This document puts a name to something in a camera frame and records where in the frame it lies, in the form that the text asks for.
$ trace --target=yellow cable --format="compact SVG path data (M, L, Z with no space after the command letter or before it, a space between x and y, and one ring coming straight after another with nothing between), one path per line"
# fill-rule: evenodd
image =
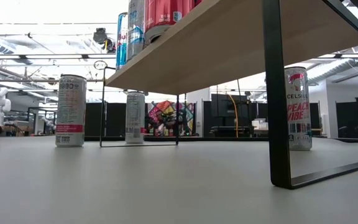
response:
M227 94L230 96L231 101L233 101L234 104L234 112L236 114L236 137L239 137L239 117L237 116L237 106L236 106L236 102L233 100L233 97L231 97L230 94Z

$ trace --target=shelf underside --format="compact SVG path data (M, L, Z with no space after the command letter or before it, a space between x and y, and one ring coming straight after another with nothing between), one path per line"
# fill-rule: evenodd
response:
M285 65L358 45L358 31L324 1L281 2ZM209 0L117 71L107 86L178 95L264 71L262 1Z

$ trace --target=colorful artwork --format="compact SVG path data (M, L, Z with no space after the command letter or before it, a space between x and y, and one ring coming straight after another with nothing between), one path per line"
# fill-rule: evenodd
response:
M147 104L146 122L148 133L154 136L174 136L177 117L176 103L163 101ZM192 136L193 122L195 118L195 104L179 103L179 130L181 136Z

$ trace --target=can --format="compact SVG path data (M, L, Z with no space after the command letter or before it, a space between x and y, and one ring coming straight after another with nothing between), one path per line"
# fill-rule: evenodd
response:
M144 140L145 96L136 91L127 94L125 142L142 144Z
M145 0L145 44L152 43L194 8L194 0Z
M129 1L127 62L144 46L144 0Z
M128 12L118 15L116 70L127 62Z
M203 0L195 0L195 5L194 7L198 6L199 3L201 3Z
M58 97L56 146L82 146L85 133L86 79L78 75L61 75Z
M309 151L312 142L306 68L286 68L285 78L287 80L287 120L290 150Z

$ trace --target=white table surface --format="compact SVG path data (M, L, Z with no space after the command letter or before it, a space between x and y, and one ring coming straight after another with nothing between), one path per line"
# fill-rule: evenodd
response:
M291 153L293 175L358 162L358 143L313 141ZM358 223L358 172L285 190L270 183L267 142L100 149L0 138L0 223Z

